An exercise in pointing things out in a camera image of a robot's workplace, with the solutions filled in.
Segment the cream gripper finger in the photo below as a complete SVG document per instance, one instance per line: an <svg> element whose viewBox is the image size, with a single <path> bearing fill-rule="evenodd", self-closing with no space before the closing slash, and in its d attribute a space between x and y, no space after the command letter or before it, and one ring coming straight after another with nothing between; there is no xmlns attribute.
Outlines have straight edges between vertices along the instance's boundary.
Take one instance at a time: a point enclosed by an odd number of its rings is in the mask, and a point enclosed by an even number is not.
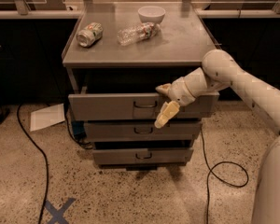
<svg viewBox="0 0 280 224"><path fill-rule="evenodd" d="M157 86L157 87L155 88L155 90L156 90L158 93L160 93L160 94L168 95L170 88L171 88L171 84L170 84L170 83L166 83L166 84Z"/></svg>
<svg viewBox="0 0 280 224"><path fill-rule="evenodd" d="M173 118L179 112L180 105L176 101L169 103L165 102L162 107L160 114L157 116L154 125L156 128L162 128L171 118Z"/></svg>

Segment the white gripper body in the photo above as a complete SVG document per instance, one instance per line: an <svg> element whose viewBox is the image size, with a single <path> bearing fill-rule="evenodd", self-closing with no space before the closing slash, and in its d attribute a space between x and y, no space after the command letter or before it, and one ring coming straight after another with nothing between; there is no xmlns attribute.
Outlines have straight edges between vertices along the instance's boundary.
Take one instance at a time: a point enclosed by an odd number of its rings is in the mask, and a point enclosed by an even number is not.
<svg viewBox="0 0 280 224"><path fill-rule="evenodd" d="M180 106L186 106L195 101L195 98L189 92L183 77L180 77L171 84L168 91L168 97L172 101L179 103Z"/></svg>

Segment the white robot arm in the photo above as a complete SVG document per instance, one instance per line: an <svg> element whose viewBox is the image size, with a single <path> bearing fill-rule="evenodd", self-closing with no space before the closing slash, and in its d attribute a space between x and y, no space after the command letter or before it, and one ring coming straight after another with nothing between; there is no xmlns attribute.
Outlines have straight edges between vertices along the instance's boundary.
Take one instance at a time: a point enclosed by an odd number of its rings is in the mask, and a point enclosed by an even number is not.
<svg viewBox="0 0 280 224"><path fill-rule="evenodd" d="M280 90L247 73L226 51L213 49L200 68L157 88L170 101L162 105L155 126L163 127L199 96L228 87L278 135L260 165L251 224L280 224Z"/></svg>

